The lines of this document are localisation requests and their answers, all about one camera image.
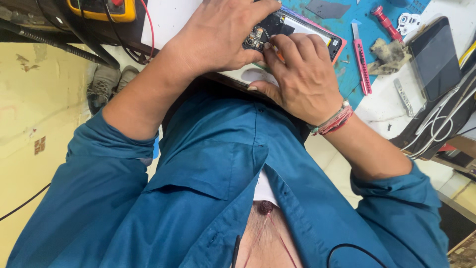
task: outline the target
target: bracelet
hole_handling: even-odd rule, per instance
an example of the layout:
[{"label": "bracelet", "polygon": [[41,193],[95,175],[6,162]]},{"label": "bracelet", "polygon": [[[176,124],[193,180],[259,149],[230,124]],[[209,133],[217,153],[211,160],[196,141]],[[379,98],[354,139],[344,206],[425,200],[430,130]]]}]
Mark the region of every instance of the bracelet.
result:
[{"label": "bracelet", "polygon": [[320,124],[319,126],[307,124],[307,127],[311,129],[313,136],[317,135],[318,133],[320,135],[326,135],[345,125],[353,113],[354,111],[352,110],[352,106],[350,106],[349,101],[344,99],[339,111],[327,119],[327,121]]}]

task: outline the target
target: open smartphone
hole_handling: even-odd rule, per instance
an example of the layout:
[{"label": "open smartphone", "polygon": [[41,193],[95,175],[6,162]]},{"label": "open smartphone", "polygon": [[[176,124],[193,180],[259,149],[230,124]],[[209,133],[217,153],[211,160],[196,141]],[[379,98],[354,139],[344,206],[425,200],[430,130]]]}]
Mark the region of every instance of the open smartphone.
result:
[{"label": "open smartphone", "polygon": [[429,101],[435,101],[462,78],[453,36],[447,17],[440,17],[409,44],[413,54],[422,93]]},{"label": "open smartphone", "polygon": [[344,39],[282,6],[280,10],[270,14],[253,27],[251,33],[243,41],[243,48],[263,52],[264,44],[269,42],[271,35],[284,34],[287,36],[295,32],[319,35],[327,44],[332,64],[336,62],[346,44]]}]

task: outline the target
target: gray sneaker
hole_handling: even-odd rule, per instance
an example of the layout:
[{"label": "gray sneaker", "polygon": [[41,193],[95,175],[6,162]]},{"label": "gray sneaker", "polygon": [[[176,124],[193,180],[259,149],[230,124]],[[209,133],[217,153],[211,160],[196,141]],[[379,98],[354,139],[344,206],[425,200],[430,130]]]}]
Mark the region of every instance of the gray sneaker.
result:
[{"label": "gray sneaker", "polygon": [[113,92],[113,94],[116,95],[119,93],[132,79],[134,79],[134,77],[137,76],[137,74],[139,74],[139,70],[137,70],[135,67],[131,65],[126,66],[122,71],[118,88],[116,89],[116,92]]},{"label": "gray sneaker", "polygon": [[108,103],[112,89],[117,86],[119,79],[120,70],[98,65],[92,83],[86,90],[86,98],[92,115]]}]

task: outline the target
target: teal shirt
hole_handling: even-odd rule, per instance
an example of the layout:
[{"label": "teal shirt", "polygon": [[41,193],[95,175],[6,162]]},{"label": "teal shirt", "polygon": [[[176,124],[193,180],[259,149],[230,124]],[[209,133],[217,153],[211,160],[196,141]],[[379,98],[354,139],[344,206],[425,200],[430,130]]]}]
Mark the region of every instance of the teal shirt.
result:
[{"label": "teal shirt", "polygon": [[[265,104],[195,95],[172,117],[147,182],[154,139],[127,138],[101,112],[78,127],[7,267],[229,268],[263,168],[305,267],[325,267],[341,243],[389,268],[448,267],[440,202],[415,165],[371,183],[351,175],[363,196],[354,210]],[[380,267],[347,247],[330,266]]]}]

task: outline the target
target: white desk surface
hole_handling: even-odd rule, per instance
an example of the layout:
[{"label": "white desk surface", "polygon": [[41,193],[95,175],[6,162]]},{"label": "white desk surface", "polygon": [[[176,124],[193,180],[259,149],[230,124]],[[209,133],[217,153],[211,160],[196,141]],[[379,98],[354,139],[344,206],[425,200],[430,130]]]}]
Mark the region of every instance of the white desk surface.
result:
[{"label": "white desk surface", "polygon": [[[154,0],[147,7],[152,17],[156,48],[161,49],[185,25],[201,0]],[[449,18],[453,40],[458,57],[471,45],[476,31],[476,1],[474,0],[432,0],[422,14],[421,26],[428,25],[435,18]],[[417,31],[405,36],[410,40]],[[151,45],[150,26],[147,18],[142,31],[142,43]],[[264,70],[249,64],[236,71],[222,74],[245,84],[254,80],[267,80],[276,83],[274,77]],[[386,139],[398,136],[411,121],[401,103],[394,86],[398,78],[416,113],[424,103],[415,73],[407,63],[399,72],[380,75],[372,84],[373,93],[364,97],[356,109],[356,114],[371,128]]]}]

